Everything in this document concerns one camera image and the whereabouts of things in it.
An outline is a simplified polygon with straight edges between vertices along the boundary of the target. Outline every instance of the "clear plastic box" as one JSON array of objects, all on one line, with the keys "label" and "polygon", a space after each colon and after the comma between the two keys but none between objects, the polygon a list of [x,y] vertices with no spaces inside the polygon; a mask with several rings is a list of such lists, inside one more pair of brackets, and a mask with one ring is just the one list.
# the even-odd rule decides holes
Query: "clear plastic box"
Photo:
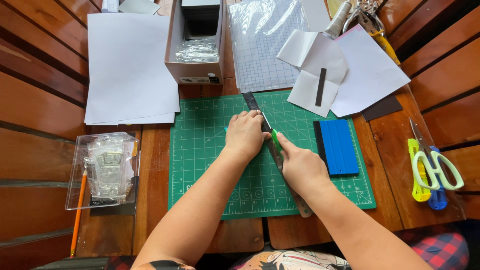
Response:
[{"label": "clear plastic box", "polygon": [[78,136],[65,209],[134,202],[139,160],[138,139],[126,132]]}]

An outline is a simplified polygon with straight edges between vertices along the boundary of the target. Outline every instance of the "orange pencil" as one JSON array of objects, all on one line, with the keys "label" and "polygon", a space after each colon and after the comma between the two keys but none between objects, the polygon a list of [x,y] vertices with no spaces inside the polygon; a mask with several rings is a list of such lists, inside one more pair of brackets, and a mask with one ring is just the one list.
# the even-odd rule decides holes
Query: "orange pencil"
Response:
[{"label": "orange pencil", "polygon": [[73,239],[72,239],[72,247],[70,248],[70,259],[73,258],[75,255],[75,248],[77,247],[77,236],[78,236],[78,227],[80,225],[80,215],[82,213],[82,203],[84,200],[84,192],[85,192],[85,184],[87,182],[87,170],[84,171],[82,176],[82,185],[80,186],[80,195],[78,196],[78,209],[77,209],[77,216],[75,217],[75,226],[73,228]]}]

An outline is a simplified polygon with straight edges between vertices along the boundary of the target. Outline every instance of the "cardboard box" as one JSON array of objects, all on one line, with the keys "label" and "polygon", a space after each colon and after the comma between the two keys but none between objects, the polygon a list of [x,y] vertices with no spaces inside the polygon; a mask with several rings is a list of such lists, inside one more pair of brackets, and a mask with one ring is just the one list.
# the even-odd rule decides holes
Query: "cardboard box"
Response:
[{"label": "cardboard box", "polygon": [[218,62],[210,63],[178,63],[175,53],[182,46],[185,30],[185,19],[181,9],[181,0],[173,0],[170,14],[170,28],[168,30],[165,65],[179,85],[182,84],[223,84],[223,61],[225,57],[225,36],[227,25],[227,4],[222,0],[218,18],[216,44],[218,48]]}]

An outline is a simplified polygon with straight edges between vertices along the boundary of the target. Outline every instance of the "sticker label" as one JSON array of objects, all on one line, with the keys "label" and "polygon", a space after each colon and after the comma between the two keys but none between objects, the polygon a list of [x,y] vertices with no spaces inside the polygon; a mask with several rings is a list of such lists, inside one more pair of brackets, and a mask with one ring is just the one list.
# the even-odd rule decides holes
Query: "sticker label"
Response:
[{"label": "sticker label", "polygon": [[218,77],[180,77],[184,84],[219,84]]}]

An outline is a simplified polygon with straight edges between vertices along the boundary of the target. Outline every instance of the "white-handled scissors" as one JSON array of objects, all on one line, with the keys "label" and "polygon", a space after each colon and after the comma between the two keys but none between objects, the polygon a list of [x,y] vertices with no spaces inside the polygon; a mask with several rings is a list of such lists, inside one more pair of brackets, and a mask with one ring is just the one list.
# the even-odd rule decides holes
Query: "white-handled scissors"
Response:
[{"label": "white-handled scissors", "polygon": [[[431,190],[437,190],[440,188],[440,183],[437,180],[437,175],[442,182],[443,186],[445,189],[448,190],[455,190],[463,187],[464,183],[462,180],[462,176],[460,176],[460,173],[456,169],[456,167],[453,165],[452,162],[450,162],[444,155],[437,153],[435,151],[432,151],[430,149],[430,146],[425,142],[424,137],[420,133],[420,130],[417,128],[417,124],[413,122],[413,120],[410,118],[410,124],[412,125],[413,129],[413,134],[415,135],[415,139],[419,143],[419,151],[415,154],[412,160],[412,170],[413,170],[413,176],[415,177],[415,180],[419,184],[419,186],[423,188],[428,188]],[[435,168],[433,168],[430,165],[430,162],[428,161],[427,154],[430,156],[430,159],[432,160],[432,163]],[[456,185],[452,185],[449,181],[448,174],[445,171],[445,168],[440,164],[439,159],[452,171],[453,176],[455,177],[456,180]],[[432,182],[432,185],[426,185],[420,178],[419,174],[419,169],[417,166],[417,163],[419,160],[422,161],[423,165],[425,166],[425,170],[427,171],[428,176],[430,177],[430,181]]]}]

